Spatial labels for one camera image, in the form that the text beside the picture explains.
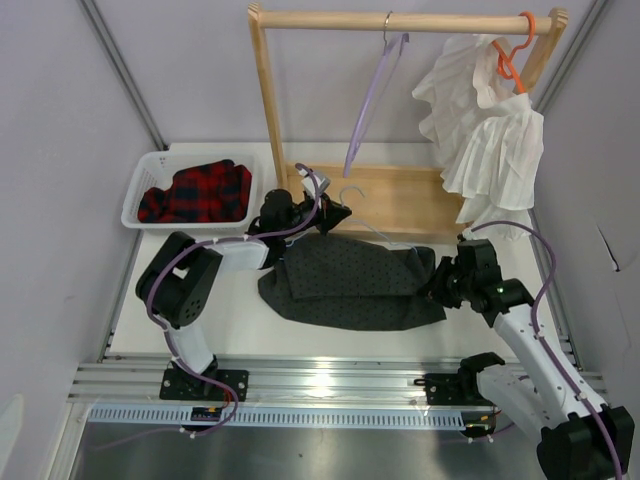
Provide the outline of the light blue wire hanger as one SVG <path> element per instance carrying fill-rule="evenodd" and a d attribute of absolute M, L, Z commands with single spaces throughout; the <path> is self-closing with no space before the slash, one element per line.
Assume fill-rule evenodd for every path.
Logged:
<path fill-rule="evenodd" d="M 360 194 L 360 196 L 362 198 L 366 197 L 365 193 L 362 191 L 362 189 L 359 186 L 357 186 L 357 185 L 347 185 L 347 186 L 343 187 L 339 192 L 339 200 L 340 200 L 340 206 L 341 207 L 345 206 L 345 202 L 344 202 L 343 196 L 344 196 L 345 192 L 348 191 L 348 190 L 355 190 Z M 356 218 L 353 218 L 352 216 L 349 216 L 349 217 L 347 217 L 345 219 L 345 222 L 348 223 L 348 224 L 361 226 L 361 227 L 364 228 L 365 232 L 368 232 L 368 235 L 365 235 L 362 232 L 357 233 L 355 230 L 353 230 L 353 231 L 347 230 L 346 233 L 348 235 L 351 235 L 351 236 L 358 235 L 358 236 L 360 236 L 362 238 L 370 237 L 371 235 L 374 235 L 375 237 L 379 237 L 380 239 L 382 239 L 389 246 L 392 246 L 392 247 L 403 247 L 403 248 L 411 249 L 411 250 L 413 250 L 415 252 L 418 252 L 416 245 L 409 244 L 409 243 L 406 243 L 406 242 L 401 242 L 401 241 L 393 241 L 387 234 L 385 234 L 385 233 L 381 232 L 380 230 L 374 228 L 373 226 L 371 226 L 370 224 L 368 224 L 367 222 L 365 222 L 363 220 L 356 219 Z"/>

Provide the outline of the dark grey dotted skirt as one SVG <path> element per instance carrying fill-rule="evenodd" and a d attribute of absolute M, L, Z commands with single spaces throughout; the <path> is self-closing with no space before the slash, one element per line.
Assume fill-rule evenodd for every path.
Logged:
<path fill-rule="evenodd" d="M 406 331 L 446 319 L 420 290 L 435 272 L 429 247 L 388 249 L 334 235 L 309 235 L 258 280 L 281 317 L 351 331 Z"/>

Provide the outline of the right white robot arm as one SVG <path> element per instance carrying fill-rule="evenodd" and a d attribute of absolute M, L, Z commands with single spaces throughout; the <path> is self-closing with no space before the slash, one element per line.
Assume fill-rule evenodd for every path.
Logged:
<path fill-rule="evenodd" d="M 569 362 L 538 320 L 538 303 L 518 279 L 502 275 L 490 241 L 462 240 L 425 285 L 449 309 L 468 303 L 506 342 L 523 367 L 517 376 L 486 352 L 463 359 L 454 374 L 426 374 L 430 405 L 489 403 L 535 444 L 548 479 L 621 479 L 628 471 L 635 423 L 611 407 Z"/>

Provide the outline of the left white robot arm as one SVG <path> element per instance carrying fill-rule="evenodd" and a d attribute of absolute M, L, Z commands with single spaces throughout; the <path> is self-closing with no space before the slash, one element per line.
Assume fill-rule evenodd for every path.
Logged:
<path fill-rule="evenodd" d="M 295 203 L 288 191 L 276 189 L 266 194 L 242 237 L 198 242 L 184 232 L 169 235 L 135 293 L 161 328 L 172 362 L 185 372 L 181 385 L 192 398 L 207 399 L 217 387 L 217 359 L 198 322 L 215 280 L 226 273 L 268 268 L 283 255 L 288 238 L 309 228 L 326 234 L 351 215 L 349 207 L 326 193 L 305 193 Z"/>

